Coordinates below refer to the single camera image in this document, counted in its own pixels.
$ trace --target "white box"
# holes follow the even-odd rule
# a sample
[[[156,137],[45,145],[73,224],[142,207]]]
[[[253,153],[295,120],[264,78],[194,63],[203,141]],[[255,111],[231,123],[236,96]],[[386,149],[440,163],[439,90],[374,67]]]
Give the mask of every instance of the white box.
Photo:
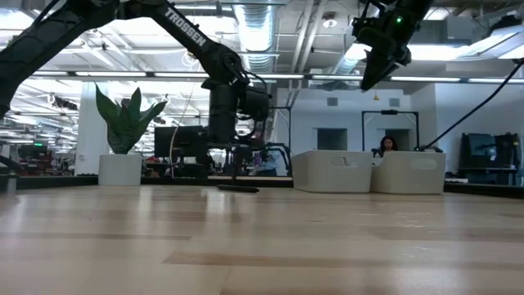
[[[369,193],[371,152],[311,151],[294,156],[293,183],[312,193]]]
[[[371,191],[396,194],[441,194],[444,191],[445,154],[386,152],[373,167]]]

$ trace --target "doorway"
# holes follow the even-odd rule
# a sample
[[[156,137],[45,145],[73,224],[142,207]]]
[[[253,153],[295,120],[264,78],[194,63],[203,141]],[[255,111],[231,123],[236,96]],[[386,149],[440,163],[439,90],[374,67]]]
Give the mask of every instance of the doorway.
[[[347,129],[317,129],[317,149],[347,151]]]
[[[395,139],[396,144],[399,146],[399,151],[411,151],[413,147],[411,147],[409,141],[410,131],[409,129],[386,129],[386,136],[391,136]]]

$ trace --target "white planter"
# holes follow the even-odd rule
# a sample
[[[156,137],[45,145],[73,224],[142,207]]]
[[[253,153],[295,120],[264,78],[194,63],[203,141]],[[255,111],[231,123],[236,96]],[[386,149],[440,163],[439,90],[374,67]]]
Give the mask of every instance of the white planter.
[[[142,156],[101,155],[98,185],[140,185]]]

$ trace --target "snake plant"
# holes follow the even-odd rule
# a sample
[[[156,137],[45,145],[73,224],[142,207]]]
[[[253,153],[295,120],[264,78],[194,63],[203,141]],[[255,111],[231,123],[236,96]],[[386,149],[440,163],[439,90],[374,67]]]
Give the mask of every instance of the snake plant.
[[[164,110],[167,103],[157,103],[146,111],[140,111],[140,88],[127,102],[121,105],[112,102],[97,86],[98,112],[107,123],[107,142],[115,154],[127,154],[146,132],[149,122]]]

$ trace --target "wooden table surface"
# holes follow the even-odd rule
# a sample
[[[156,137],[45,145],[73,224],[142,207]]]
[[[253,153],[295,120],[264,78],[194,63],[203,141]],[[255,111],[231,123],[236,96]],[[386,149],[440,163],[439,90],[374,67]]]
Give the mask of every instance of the wooden table surface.
[[[0,294],[524,294],[524,202],[98,186],[0,196]]]

